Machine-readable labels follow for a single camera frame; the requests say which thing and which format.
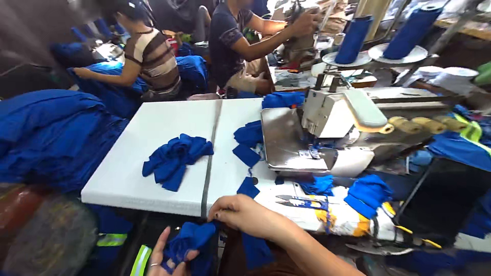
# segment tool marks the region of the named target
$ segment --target scissors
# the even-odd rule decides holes
[[[285,206],[329,211],[328,203],[325,201],[312,199],[312,198],[308,198],[308,197],[287,195],[287,194],[277,195],[276,197],[282,199],[282,200],[277,201],[277,203],[285,205]]]

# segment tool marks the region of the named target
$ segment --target cloth stack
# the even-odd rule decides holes
[[[201,156],[213,155],[213,144],[203,137],[181,134],[156,149],[143,163],[144,177],[154,173],[155,183],[177,192],[186,172],[186,165],[193,165]]]
[[[0,182],[80,191],[128,120],[94,95],[50,89],[0,102]]]

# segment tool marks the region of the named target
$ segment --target metal plate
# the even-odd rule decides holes
[[[388,43],[384,43],[384,44],[379,44],[377,46],[373,46],[368,50],[368,55],[376,61],[391,63],[391,64],[418,62],[420,60],[424,60],[426,56],[428,56],[428,51],[425,48],[416,45],[411,50],[409,55],[407,55],[407,57],[404,57],[402,59],[388,59],[383,57],[383,52],[385,51],[388,45],[389,45]]]
[[[356,57],[356,60],[353,63],[348,63],[348,64],[336,63],[334,60],[336,59],[337,53],[338,52],[329,53],[329,54],[323,56],[322,61],[329,64],[329,65],[335,65],[338,67],[362,66],[362,65],[365,65],[368,62],[372,61],[372,58],[366,52],[360,52],[358,54],[358,56]]]
[[[273,108],[261,111],[266,163],[272,170],[327,172],[323,159],[301,157],[308,146],[300,138],[302,128],[296,109]]]

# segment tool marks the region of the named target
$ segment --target man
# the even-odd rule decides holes
[[[149,85],[149,90],[141,97],[144,102],[174,99],[179,93],[181,78],[166,36],[145,24],[148,17],[140,1],[123,3],[118,7],[116,19],[131,35],[124,49],[121,75],[95,73],[87,68],[75,68],[75,73],[83,79],[120,86],[131,86],[140,75]]]
[[[220,88],[268,94],[271,92],[269,82],[246,74],[244,60],[251,62],[262,58],[292,37],[313,33],[316,15],[305,12],[285,28],[284,21],[264,20],[245,9],[252,0],[225,1],[216,7],[210,26],[210,55],[217,84]],[[250,45],[242,34],[244,27],[274,36]]]

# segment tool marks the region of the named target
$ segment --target workbench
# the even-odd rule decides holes
[[[261,102],[262,98],[144,103],[82,190],[82,201],[206,216],[219,197],[236,194],[244,178],[249,176],[247,165],[232,153],[238,145],[233,133],[246,123],[261,119]],[[155,149],[181,133],[212,140],[215,153],[188,166],[179,191],[171,192],[156,184],[153,175],[143,177],[141,169]],[[298,184],[285,181],[282,185],[275,185],[276,173],[268,168],[265,161],[258,162],[251,173],[258,179],[256,187],[260,193],[255,198],[257,202],[285,215],[305,230],[324,232],[324,225],[315,210],[276,203],[278,199],[275,196],[280,194],[305,197]],[[334,196],[328,198],[329,215],[334,218],[330,233],[348,236],[373,233],[374,222],[364,222],[344,202],[347,188],[335,187],[333,193]],[[378,238],[391,241],[397,236],[398,240],[401,239],[402,230],[394,227],[387,210],[379,208],[377,213]],[[459,234],[455,247],[491,252],[491,238],[483,240]]]

